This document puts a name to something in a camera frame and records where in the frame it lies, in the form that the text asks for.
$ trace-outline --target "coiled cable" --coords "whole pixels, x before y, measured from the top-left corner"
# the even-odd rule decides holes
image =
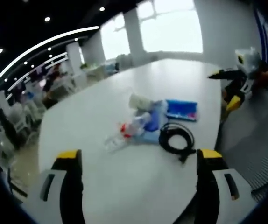
[[[174,135],[182,136],[186,140],[187,146],[183,149],[177,149],[172,147],[169,144],[169,140]],[[160,129],[159,144],[167,152],[180,155],[179,160],[182,163],[185,163],[189,155],[194,154],[196,152],[196,150],[193,149],[194,136],[192,132],[185,126],[178,123],[170,122],[163,125],[163,127]]]

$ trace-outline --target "ceiling light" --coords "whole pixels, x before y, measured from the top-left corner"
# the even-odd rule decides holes
[[[0,73],[0,79],[2,78],[2,76],[12,67],[14,66],[18,61],[20,61],[23,57],[25,57],[26,55],[28,55],[29,53],[31,53],[32,51],[38,49],[39,47],[47,44],[47,43],[50,43],[51,41],[54,41],[54,40],[57,40],[59,38],[62,38],[62,37],[65,37],[65,36],[69,36],[71,34],[76,34],[76,33],[80,33],[80,32],[84,32],[84,31],[88,31],[88,30],[95,30],[95,29],[99,29],[98,26],[94,26],[94,27],[86,27],[86,28],[81,28],[81,29],[75,29],[75,30],[72,30],[72,31],[69,31],[69,32],[66,32],[66,33],[63,33],[63,34],[59,34],[59,35],[56,35],[54,37],[51,37],[47,40],[44,40],[40,43],[38,43],[37,45],[29,48],[28,50],[26,50],[25,52],[23,52],[22,54],[20,54],[18,57],[16,57],[10,64],[7,65],[7,67],[5,67],[1,73]]]
[[[12,96],[13,96],[13,94],[10,93],[5,99],[6,99],[6,100],[9,100]]]

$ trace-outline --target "oval table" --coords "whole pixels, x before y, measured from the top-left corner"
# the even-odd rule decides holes
[[[63,100],[42,120],[40,172],[50,169],[60,152],[81,149],[87,224],[173,223],[196,193],[197,155],[181,164],[159,145],[143,144],[108,153],[105,140],[133,117],[128,101],[135,92],[153,100],[198,102],[198,122],[182,123],[192,131],[195,148],[214,149],[221,85],[207,76],[218,69],[166,59],[126,70]]]

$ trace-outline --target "floor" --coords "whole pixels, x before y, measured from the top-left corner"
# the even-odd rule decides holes
[[[94,77],[88,77],[87,87],[97,83]],[[19,150],[15,151],[14,159],[11,162],[11,182],[24,192],[28,192],[39,175],[38,169],[38,139],[39,128],[31,133],[27,143]]]

